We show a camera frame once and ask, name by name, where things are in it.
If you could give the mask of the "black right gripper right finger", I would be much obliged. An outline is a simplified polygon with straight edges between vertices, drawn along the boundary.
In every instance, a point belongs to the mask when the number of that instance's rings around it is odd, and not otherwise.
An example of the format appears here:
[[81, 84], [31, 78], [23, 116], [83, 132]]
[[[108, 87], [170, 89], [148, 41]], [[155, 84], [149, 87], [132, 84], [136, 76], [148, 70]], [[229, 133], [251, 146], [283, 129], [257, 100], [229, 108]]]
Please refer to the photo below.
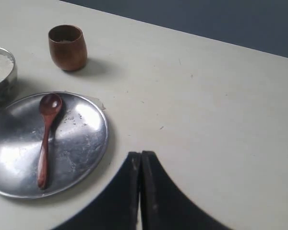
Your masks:
[[153, 151], [141, 155], [143, 230], [226, 230], [171, 180]]

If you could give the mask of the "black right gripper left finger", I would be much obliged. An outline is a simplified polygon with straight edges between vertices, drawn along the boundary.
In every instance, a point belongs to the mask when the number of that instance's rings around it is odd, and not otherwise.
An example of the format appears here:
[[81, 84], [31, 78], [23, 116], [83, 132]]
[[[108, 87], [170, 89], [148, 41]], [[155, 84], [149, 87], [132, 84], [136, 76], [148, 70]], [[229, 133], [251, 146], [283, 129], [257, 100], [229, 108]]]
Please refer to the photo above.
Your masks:
[[106, 188], [57, 230], [135, 230], [138, 218], [141, 155], [129, 152]]

